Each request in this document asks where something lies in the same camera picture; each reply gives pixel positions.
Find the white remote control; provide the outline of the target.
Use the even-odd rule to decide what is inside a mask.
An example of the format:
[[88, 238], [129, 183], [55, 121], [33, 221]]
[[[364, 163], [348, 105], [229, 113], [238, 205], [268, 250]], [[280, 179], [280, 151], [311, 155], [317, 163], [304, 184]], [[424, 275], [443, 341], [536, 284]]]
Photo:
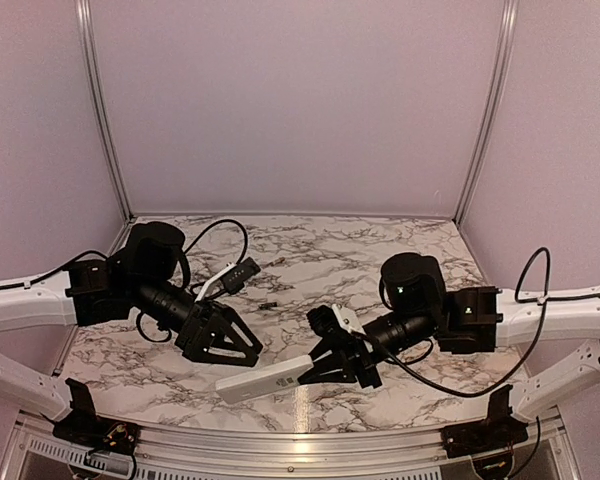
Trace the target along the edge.
[[218, 380], [215, 391], [227, 404], [237, 404], [294, 389], [300, 385], [299, 378], [313, 366], [309, 355], [298, 356]]

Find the black battery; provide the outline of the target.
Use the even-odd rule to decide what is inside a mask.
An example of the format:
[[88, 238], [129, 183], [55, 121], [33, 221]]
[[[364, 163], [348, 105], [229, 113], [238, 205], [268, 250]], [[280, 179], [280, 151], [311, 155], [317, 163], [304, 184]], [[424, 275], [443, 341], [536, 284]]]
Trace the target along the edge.
[[277, 307], [277, 302], [266, 302], [259, 305], [259, 309], [268, 310]]

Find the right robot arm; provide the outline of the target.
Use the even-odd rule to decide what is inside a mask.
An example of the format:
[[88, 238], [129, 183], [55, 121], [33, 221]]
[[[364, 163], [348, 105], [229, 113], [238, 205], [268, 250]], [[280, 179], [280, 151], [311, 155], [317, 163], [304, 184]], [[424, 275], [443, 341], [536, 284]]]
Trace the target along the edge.
[[506, 374], [483, 389], [490, 414], [475, 438], [495, 448], [514, 431], [514, 420], [531, 422], [565, 398], [600, 383], [600, 285], [539, 293], [520, 288], [472, 287], [450, 291], [433, 256], [400, 253], [380, 269], [379, 294], [388, 313], [362, 327], [350, 327], [334, 307], [311, 310], [307, 318], [320, 341], [310, 353], [312, 367], [302, 385], [357, 383], [377, 388], [379, 363], [424, 340], [456, 355], [492, 353], [544, 340], [580, 339], [573, 353], [524, 382]]

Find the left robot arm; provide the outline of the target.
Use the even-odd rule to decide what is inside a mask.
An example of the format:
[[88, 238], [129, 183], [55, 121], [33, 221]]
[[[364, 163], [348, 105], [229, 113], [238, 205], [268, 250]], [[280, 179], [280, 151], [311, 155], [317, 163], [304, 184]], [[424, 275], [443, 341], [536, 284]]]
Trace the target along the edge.
[[0, 333], [99, 325], [125, 320], [138, 309], [191, 362], [254, 366], [261, 342], [217, 299], [238, 293], [259, 266], [241, 256], [194, 287], [185, 240], [184, 232], [168, 223], [140, 223], [110, 257], [86, 251], [38, 277], [0, 284]]

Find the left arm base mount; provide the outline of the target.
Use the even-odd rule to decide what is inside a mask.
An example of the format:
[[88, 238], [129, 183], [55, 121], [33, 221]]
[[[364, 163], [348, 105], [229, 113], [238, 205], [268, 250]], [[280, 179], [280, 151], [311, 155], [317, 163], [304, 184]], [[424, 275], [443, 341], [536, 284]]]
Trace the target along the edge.
[[89, 447], [95, 452], [134, 454], [139, 425], [97, 414], [85, 384], [74, 379], [67, 379], [65, 383], [70, 391], [70, 411], [63, 419], [53, 421], [53, 436]]

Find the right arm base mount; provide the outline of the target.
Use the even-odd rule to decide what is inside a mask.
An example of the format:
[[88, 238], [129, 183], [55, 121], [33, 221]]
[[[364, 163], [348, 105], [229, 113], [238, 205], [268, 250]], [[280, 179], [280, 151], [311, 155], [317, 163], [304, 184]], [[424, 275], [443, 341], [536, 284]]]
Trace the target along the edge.
[[482, 420], [450, 425], [441, 430], [448, 458], [504, 449], [528, 440], [528, 424], [515, 419], [509, 405], [512, 389], [512, 385], [506, 385], [490, 394], [487, 415]]

